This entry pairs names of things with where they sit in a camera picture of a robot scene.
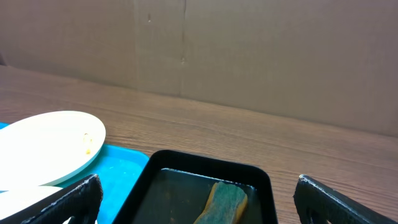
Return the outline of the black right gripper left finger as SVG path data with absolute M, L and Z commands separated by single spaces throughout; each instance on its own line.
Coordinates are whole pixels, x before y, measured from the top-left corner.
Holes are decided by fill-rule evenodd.
M 103 199 L 97 174 L 90 174 L 68 187 L 1 220 L 6 224 L 95 224 Z

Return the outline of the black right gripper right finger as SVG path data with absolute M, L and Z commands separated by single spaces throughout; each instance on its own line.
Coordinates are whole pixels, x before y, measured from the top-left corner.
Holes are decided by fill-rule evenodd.
M 301 223 L 397 224 L 396 221 L 303 174 L 298 178 L 294 202 Z

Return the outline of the white plate with sauce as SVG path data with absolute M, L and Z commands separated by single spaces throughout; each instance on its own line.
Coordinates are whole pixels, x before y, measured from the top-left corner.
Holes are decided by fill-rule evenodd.
M 54 111 L 1 128 L 1 190 L 57 185 L 90 165 L 106 137 L 96 116 Z

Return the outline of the green yellow sponge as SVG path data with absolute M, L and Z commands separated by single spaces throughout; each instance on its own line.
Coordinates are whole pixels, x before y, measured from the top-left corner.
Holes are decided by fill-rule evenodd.
M 194 224 L 236 224 L 248 205 L 248 196 L 240 187 L 215 183 L 202 213 Z

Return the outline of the blue plastic tray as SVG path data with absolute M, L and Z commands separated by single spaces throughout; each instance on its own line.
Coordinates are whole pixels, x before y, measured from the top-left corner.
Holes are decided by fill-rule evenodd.
M 103 200 L 96 222 L 112 223 L 148 160 L 139 151 L 105 144 L 89 166 L 55 187 L 65 188 L 89 174 L 98 174 Z

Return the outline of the black water tray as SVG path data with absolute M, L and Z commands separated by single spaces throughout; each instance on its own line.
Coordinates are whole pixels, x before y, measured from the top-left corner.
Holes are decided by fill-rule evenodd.
M 278 222 L 271 180 L 263 170 L 170 150 L 150 157 L 114 222 L 193 223 L 217 182 L 248 196 L 240 223 Z

